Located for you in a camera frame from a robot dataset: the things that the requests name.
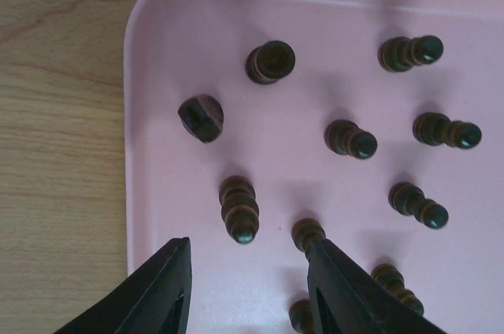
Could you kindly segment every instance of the pink tray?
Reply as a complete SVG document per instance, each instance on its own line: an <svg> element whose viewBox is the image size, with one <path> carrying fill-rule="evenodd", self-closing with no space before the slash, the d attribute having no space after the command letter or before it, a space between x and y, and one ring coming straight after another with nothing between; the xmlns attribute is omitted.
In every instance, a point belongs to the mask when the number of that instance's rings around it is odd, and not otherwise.
<svg viewBox="0 0 504 334"><path fill-rule="evenodd" d="M434 65L392 74L376 58L397 35L439 36ZM272 39L291 44L294 72L260 86L244 61ZM452 333L504 327L504 0L138 0L124 39L128 271L172 237L189 236L188 333L293 333L287 309L306 296L308 265L291 226L317 217L370 272L393 261ZM180 104L208 93L224 132L203 145ZM425 110L472 121L473 150L412 136ZM367 161L324 144L347 117L378 139ZM256 189L261 227L249 245L226 233L218 188L232 174ZM450 212L431 230L396 213L391 185L415 181Z"/></svg>

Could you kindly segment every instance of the chess piece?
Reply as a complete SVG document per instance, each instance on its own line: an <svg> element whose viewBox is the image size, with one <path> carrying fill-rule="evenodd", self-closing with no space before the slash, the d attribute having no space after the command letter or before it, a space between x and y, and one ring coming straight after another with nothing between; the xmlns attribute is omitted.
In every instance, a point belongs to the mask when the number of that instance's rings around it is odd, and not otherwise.
<svg viewBox="0 0 504 334"><path fill-rule="evenodd" d="M315 334L312 308L308 299L295 302L289 309L292 328L299 334Z"/></svg>
<svg viewBox="0 0 504 334"><path fill-rule="evenodd" d="M451 121L442 113L422 113L413 123L413 135L421 143L433 147L445 143L449 147L472 149L481 141L481 130L473 123Z"/></svg>
<svg viewBox="0 0 504 334"><path fill-rule="evenodd" d="M382 264L377 266L371 273L371 277L381 287L387 290L397 300L408 306L412 311L421 316L424 315L424 306L421 301L409 289L404 287L404 277L393 266Z"/></svg>
<svg viewBox="0 0 504 334"><path fill-rule="evenodd" d="M440 229L448 222L448 211L434 200L426 199L424 192L411 183L401 182L392 187L388 202L400 214L414 215L428 228Z"/></svg>
<svg viewBox="0 0 504 334"><path fill-rule="evenodd" d="M432 35L387 40L378 50L380 65L388 72L405 72L414 66L430 65L441 58L443 42Z"/></svg>
<svg viewBox="0 0 504 334"><path fill-rule="evenodd" d="M186 130L202 143L210 143L222 133L224 111L210 95L189 98L182 103L178 114Z"/></svg>
<svg viewBox="0 0 504 334"><path fill-rule="evenodd" d="M256 84L274 84L294 68L295 54L283 41L270 41L250 53L246 74Z"/></svg>
<svg viewBox="0 0 504 334"><path fill-rule="evenodd" d="M259 230L259 207L250 181L231 176L220 186L220 212L228 234L237 242L252 242Z"/></svg>
<svg viewBox="0 0 504 334"><path fill-rule="evenodd" d="M292 240L294 245L299 251L305 253L308 259L309 248L313 241L325 239L325 231L318 223L311 218L303 218L296 222L291 231Z"/></svg>
<svg viewBox="0 0 504 334"><path fill-rule="evenodd" d="M325 130L324 140L335 153L357 159L370 158L378 147L374 135L361 130L349 120L333 121Z"/></svg>

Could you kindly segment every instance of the pawn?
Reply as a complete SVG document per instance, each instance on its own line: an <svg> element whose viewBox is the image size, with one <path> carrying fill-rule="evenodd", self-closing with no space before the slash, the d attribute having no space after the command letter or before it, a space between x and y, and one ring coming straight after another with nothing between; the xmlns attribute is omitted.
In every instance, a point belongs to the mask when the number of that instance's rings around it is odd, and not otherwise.
<svg viewBox="0 0 504 334"><path fill-rule="evenodd" d="M291 231L294 245L299 251L305 253L308 259L309 249L314 241L325 239L325 231L318 221L311 218L303 218L294 224Z"/></svg>
<svg viewBox="0 0 504 334"><path fill-rule="evenodd" d="M404 216L414 215L418 222L431 229L440 229L448 222L448 211L431 199L417 186L401 182L392 187L388 202Z"/></svg>
<svg viewBox="0 0 504 334"><path fill-rule="evenodd" d="M372 157L378 147L374 135L361 130L349 120L333 121L325 130L326 145L337 154L350 155L357 159Z"/></svg>
<svg viewBox="0 0 504 334"><path fill-rule="evenodd" d="M432 35L387 40L378 50L380 65L388 72L405 72L414 66L429 65L441 58L443 42Z"/></svg>
<svg viewBox="0 0 504 334"><path fill-rule="evenodd" d="M252 183L243 176L231 176L220 186L220 215L228 234L240 244L254 240L259 230L259 206Z"/></svg>
<svg viewBox="0 0 504 334"><path fill-rule="evenodd" d="M442 113L422 113L413 123L413 135L421 143L433 147L445 143L449 147L471 149L481 141L481 130L473 123L451 121Z"/></svg>
<svg viewBox="0 0 504 334"><path fill-rule="evenodd" d="M393 266L382 264L377 266L371 273L371 277L388 293L397 300L408 306L416 314L424 315L424 305L409 289L404 287L404 277Z"/></svg>
<svg viewBox="0 0 504 334"><path fill-rule="evenodd" d="M308 299L295 302L289 309L292 328L299 334L315 334L312 308Z"/></svg>
<svg viewBox="0 0 504 334"><path fill-rule="evenodd" d="M294 69L295 54L283 41L270 41L249 54L246 74L256 84L274 84Z"/></svg>

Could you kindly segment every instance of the rook chess piece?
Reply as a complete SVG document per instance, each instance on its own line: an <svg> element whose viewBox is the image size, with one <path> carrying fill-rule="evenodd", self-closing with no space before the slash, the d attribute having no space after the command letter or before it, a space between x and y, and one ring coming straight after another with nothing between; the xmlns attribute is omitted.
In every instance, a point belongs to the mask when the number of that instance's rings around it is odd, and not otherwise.
<svg viewBox="0 0 504 334"><path fill-rule="evenodd" d="M388 202L404 216L414 215L417 221L428 228L440 229L448 222L448 211L431 199L417 186L401 182L392 187Z"/></svg>
<svg viewBox="0 0 504 334"><path fill-rule="evenodd" d="M250 181L231 176L220 186L220 212L228 234L237 242L252 242L259 229L259 207Z"/></svg>
<svg viewBox="0 0 504 334"><path fill-rule="evenodd" d="M250 53L246 74L256 84L274 84L294 68L295 54L283 41L270 41Z"/></svg>
<svg viewBox="0 0 504 334"><path fill-rule="evenodd" d="M388 293L408 306L412 311L421 316L424 315L423 304L414 293L409 289L405 289L404 277L402 277L402 274L393 265L379 265L372 271L371 277L381 287L386 289Z"/></svg>
<svg viewBox="0 0 504 334"><path fill-rule="evenodd" d="M357 159L370 158L378 147L374 135L361 130L349 120L333 121L325 130L324 140L335 153L348 154Z"/></svg>
<svg viewBox="0 0 504 334"><path fill-rule="evenodd" d="M422 113L413 123L413 135L421 143L433 147L445 143L449 147L471 149L481 141L481 130L473 123L451 121L442 113Z"/></svg>
<svg viewBox="0 0 504 334"><path fill-rule="evenodd" d="M429 65L441 58L443 42L432 35L387 40L378 50L380 65L388 72L405 72L414 66Z"/></svg>
<svg viewBox="0 0 504 334"><path fill-rule="evenodd" d="M315 334L312 308L308 299L295 302L289 309L292 328L299 334Z"/></svg>
<svg viewBox="0 0 504 334"><path fill-rule="evenodd" d="M308 259L309 248L313 241L325 239L325 231L318 223L311 218L303 218L294 224L291 231L294 245L299 251L305 253Z"/></svg>

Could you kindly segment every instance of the wood grain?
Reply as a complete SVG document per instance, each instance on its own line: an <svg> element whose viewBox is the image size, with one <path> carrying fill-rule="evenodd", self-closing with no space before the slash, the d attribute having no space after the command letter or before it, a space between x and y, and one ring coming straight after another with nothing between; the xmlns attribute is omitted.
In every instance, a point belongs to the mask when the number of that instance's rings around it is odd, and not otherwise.
<svg viewBox="0 0 504 334"><path fill-rule="evenodd" d="M0 0L0 332L126 275L122 42L135 0Z"/></svg>

